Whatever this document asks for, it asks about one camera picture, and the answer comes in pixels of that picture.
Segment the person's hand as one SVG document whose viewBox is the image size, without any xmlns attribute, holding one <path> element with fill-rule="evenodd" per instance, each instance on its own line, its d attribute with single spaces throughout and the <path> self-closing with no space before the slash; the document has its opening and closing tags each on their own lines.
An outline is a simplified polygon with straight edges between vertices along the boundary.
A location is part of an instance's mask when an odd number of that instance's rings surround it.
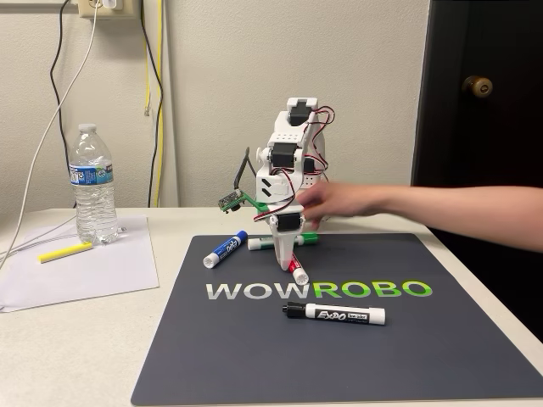
<svg viewBox="0 0 543 407">
<path fill-rule="evenodd" d="M 375 215 L 386 197 L 383 187 L 319 182 L 296 196 L 313 229 L 327 217 Z"/>
</svg>

